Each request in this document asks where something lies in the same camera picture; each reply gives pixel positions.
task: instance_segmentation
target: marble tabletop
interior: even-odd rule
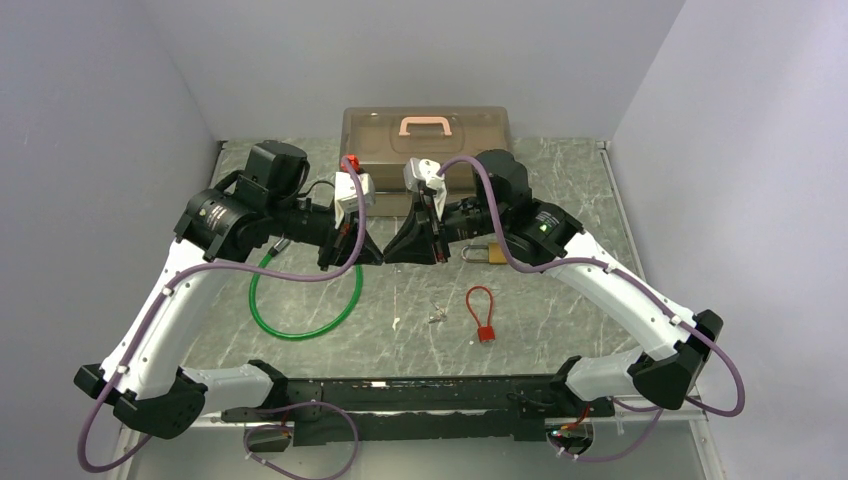
[[[331,179],[339,155],[337,139],[280,139],[309,155],[310,179]],[[241,168],[259,140],[223,145],[215,180]],[[583,222],[619,261],[638,271],[613,194],[609,172],[595,141],[583,138],[518,138],[516,158],[527,166],[534,196],[556,203]],[[332,189],[317,186],[326,204]],[[402,218],[371,218],[368,232],[380,248],[394,236]],[[492,237],[470,243],[486,244]],[[451,245],[449,263],[435,266],[364,267],[362,297],[338,328],[313,340],[276,339],[254,323],[247,302],[250,275],[232,273],[211,308],[202,331],[183,363],[193,368],[222,368],[262,359],[289,377],[397,377],[552,373],[572,355],[602,356],[636,342],[598,307],[572,288],[542,275],[519,278],[506,265],[463,262]],[[257,264],[266,248],[248,262]],[[318,273],[317,248],[293,244],[268,268]],[[263,279],[257,304],[265,321],[286,332],[303,332],[332,320],[350,299],[353,270],[326,283]],[[476,325],[465,306],[465,293],[485,285],[495,293],[492,320],[497,340],[477,341]],[[485,316],[488,298],[475,292],[472,306]],[[433,305],[447,319],[430,323]]]

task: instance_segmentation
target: green cable loop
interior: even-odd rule
[[[271,262],[271,259],[274,258],[270,254],[265,254],[265,257],[259,262],[260,268],[265,268],[268,266],[268,263]],[[342,310],[342,313],[339,314],[332,322],[324,325],[321,328],[317,328],[312,330],[311,332],[305,333],[284,333],[279,330],[275,330],[273,327],[269,326],[265,323],[265,320],[262,320],[262,315],[259,314],[259,309],[256,308],[256,287],[259,285],[259,275],[258,273],[253,274],[253,278],[250,279],[250,289],[247,293],[248,304],[250,305],[250,313],[253,315],[253,319],[256,320],[256,324],[259,325],[259,328],[264,330],[266,333],[273,335],[277,338],[281,338],[283,340],[309,340],[310,338],[315,338],[330,330],[338,327],[349,315],[350,312],[353,311],[353,307],[356,306],[356,302],[359,301],[359,295],[362,293],[362,282],[363,282],[363,274],[362,274],[362,266],[356,265],[356,286],[353,288],[353,296],[350,297],[350,301],[347,303],[347,306]]]

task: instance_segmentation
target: gray wall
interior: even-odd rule
[[[0,3],[3,478],[90,478],[74,445],[92,402],[73,375],[132,322],[213,158],[139,2]]]
[[[683,0],[145,0],[217,138],[338,136],[350,106],[503,105],[610,138]]]
[[[650,280],[726,320],[729,478],[845,478],[848,5],[689,0],[613,140]],[[730,406],[714,360],[701,387]]]

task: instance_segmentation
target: brown plastic box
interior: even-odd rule
[[[444,163],[493,148],[512,148],[502,107],[357,107],[344,112],[341,155],[356,155],[374,180],[377,203],[368,207],[371,216],[409,213],[403,166],[411,157]],[[469,165],[452,167],[445,183],[448,202],[474,194]]]

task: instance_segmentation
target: padlock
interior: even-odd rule
[[[471,258],[468,256],[470,250],[487,250],[488,257]],[[497,243],[488,245],[466,245],[462,247],[459,256],[463,261],[468,263],[488,263],[489,265],[506,265],[506,257],[504,257],[501,246]]]

